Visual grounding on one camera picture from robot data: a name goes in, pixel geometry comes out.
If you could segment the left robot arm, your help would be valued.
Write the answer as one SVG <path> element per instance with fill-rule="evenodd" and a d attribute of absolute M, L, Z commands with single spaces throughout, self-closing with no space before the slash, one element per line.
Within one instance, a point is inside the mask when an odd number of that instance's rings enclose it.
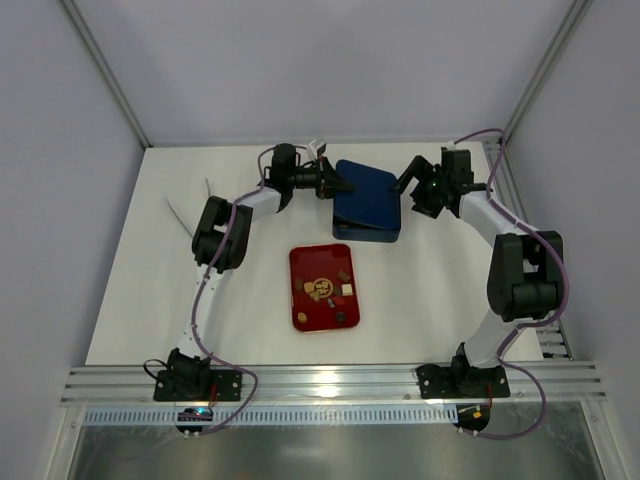
<path fill-rule="evenodd" d="M 325 156 L 326 144 L 306 147 L 280 143 L 258 154 L 259 181 L 234 200 L 211 195 L 206 200 L 191 250 L 199 279 L 183 333 L 154 375 L 153 399 L 169 401 L 240 400 L 241 381 L 258 384 L 251 370 L 217 357 L 202 333 L 231 274 L 245 259 L 252 223 L 283 211 L 296 190 L 312 190 L 320 200 L 352 193 L 355 186 L 339 175 Z"/>

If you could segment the aluminium front rail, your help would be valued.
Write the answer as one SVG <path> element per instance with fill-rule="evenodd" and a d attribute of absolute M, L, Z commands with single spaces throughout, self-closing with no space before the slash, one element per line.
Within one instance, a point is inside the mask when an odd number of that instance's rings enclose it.
<path fill-rule="evenodd" d="M 506 371 L 512 402 L 536 402 L 539 383 L 548 401 L 605 401 L 607 394 L 594 363 L 589 361 L 524 362 L 528 371 Z M 414 364 L 258 365 L 256 402 L 349 402 L 420 399 L 427 383 Z M 65 381 L 63 406 L 148 404 L 155 381 L 135 366 L 73 368 Z"/>

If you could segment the black mounting plate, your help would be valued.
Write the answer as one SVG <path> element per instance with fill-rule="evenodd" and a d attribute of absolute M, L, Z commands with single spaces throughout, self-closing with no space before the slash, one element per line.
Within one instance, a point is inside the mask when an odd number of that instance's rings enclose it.
<path fill-rule="evenodd" d="M 240 400 L 241 389 L 242 374 L 234 370 L 207 367 L 192 373 L 161 370 L 157 374 L 153 400 L 237 402 Z"/>
<path fill-rule="evenodd" d="M 466 369 L 423 365 L 416 369 L 422 399 L 509 398 L 503 367 Z"/>

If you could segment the right aluminium corner post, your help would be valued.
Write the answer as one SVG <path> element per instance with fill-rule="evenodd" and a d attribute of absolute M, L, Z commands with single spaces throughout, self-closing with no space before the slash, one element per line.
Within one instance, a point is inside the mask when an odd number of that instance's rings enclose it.
<path fill-rule="evenodd" d="M 570 2 L 507 121 L 501 136 L 502 145 L 508 144 L 514 138 L 592 4 L 592 0 L 573 0 Z"/>

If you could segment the left aluminium corner post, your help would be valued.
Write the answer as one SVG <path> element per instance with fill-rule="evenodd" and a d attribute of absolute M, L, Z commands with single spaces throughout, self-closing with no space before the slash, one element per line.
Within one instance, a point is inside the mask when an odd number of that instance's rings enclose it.
<path fill-rule="evenodd" d="M 96 40 L 89 23 L 85 19 L 78 2 L 73 0 L 60 0 L 58 1 L 58 5 L 138 143 L 143 149 L 151 148 L 153 144 L 138 120 L 102 48 Z"/>

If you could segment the blue chocolate tin box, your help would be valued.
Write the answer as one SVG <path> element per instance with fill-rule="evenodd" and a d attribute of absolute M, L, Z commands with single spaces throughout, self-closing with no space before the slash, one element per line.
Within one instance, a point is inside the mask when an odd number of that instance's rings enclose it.
<path fill-rule="evenodd" d="M 349 222 L 338 217 L 332 219 L 332 234 L 335 239 L 373 243 L 394 243 L 398 240 L 401 224 L 381 228 Z"/>

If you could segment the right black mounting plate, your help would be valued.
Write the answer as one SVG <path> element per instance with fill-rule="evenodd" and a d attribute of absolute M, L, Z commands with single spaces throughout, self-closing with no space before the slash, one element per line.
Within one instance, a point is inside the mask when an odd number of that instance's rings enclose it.
<path fill-rule="evenodd" d="M 509 398 L 503 367 L 466 369 L 423 365 L 416 369 L 422 399 Z"/>

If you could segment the aluminium corner post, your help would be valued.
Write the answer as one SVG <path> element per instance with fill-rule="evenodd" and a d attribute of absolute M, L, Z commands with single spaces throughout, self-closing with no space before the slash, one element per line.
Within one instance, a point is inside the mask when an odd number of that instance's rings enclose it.
<path fill-rule="evenodd" d="M 573 0 L 570 2 L 507 121 L 501 136 L 502 145 L 508 144 L 514 138 L 592 4 L 592 0 Z"/>
<path fill-rule="evenodd" d="M 85 19 L 78 2 L 73 0 L 60 0 L 58 1 L 58 5 L 138 143 L 143 149 L 151 148 L 153 144 L 138 120 L 102 48 L 96 40 L 89 23 Z"/>

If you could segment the blue tin lid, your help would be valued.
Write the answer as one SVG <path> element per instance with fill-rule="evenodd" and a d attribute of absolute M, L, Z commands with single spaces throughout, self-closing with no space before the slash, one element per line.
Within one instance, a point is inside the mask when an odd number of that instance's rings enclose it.
<path fill-rule="evenodd" d="M 400 195 L 392 190 L 393 173 L 342 159 L 337 173 L 350 183 L 353 192 L 334 197 L 333 227 L 341 235 L 359 234 L 395 237 L 401 230 Z"/>

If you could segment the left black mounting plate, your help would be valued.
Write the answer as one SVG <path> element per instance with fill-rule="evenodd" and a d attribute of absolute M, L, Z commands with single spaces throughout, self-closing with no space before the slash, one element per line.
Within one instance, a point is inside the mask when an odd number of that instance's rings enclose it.
<path fill-rule="evenodd" d="M 241 389 L 242 374 L 234 370 L 207 367 L 192 373 L 161 370 L 157 374 L 153 400 L 237 402 L 240 400 Z"/>

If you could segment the red lacquer tray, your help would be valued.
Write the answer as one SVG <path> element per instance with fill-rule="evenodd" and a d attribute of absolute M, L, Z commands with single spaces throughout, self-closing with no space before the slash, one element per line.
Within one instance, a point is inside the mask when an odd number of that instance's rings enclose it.
<path fill-rule="evenodd" d="M 361 319 L 351 249 L 343 243 L 300 246 L 289 252 L 291 286 L 291 315 L 293 327 L 302 333 L 326 332 L 355 328 Z M 349 281 L 338 277 L 340 271 L 350 276 Z M 330 308 L 327 299 L 333 290 L 351 284 L 353 294 L 340 297 L 345 304 Z M 317 292 L 319 302 L 311 294 Z"/>

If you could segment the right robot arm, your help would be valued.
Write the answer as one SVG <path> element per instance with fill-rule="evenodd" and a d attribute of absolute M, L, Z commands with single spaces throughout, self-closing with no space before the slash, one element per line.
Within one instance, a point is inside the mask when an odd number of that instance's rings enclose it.
<path fill-rule="evenodd" d="M 467 150 L 442 149 L 437 164 L 414 157 L 392 192 L 403 193 L 411 181 L 417 183 L 410 194 L 414 211 L 437 218 L 449 210 L 492 248 L 486 287 L 489 310 L 449 365 L 417 368 L 420 395 L 506 398 L 506 352 L 524 330 L 553 319 L 566 306 L 562 237 L 535 229 L 495 200 L 488 184 L 475 181 Z"/>

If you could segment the metal serving tongs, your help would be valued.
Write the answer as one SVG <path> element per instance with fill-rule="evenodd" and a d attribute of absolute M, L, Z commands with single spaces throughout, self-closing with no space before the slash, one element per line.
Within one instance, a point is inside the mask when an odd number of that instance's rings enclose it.
<path fill-rule="evenodd" d="M 192 190 L 180 192 L 177 196 L 163 195 L 165 206 L 189 239 L 194 238 L 200 208 L 211 194 L 211 182 L 208 177 L 203 177 Z"/>

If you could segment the right aluminium side rail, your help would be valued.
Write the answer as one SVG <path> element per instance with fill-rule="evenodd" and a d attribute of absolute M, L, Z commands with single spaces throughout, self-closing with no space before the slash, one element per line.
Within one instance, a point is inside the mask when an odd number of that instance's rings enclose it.
<path fill-rule="evenodd" d="M 530 223 L 507 152 L 504 152 L 502 160 L 498 162 L 498 154 L 501 148 L 498 139 L 484 140 L 482 141 L 482 147 L 489 169 L 497 168 L 492 184 L 500 202 L 521 219 Z M 560 319 L 549 325 L 537 327 L 536 333 L 545 360 L 574 360 Z"/>

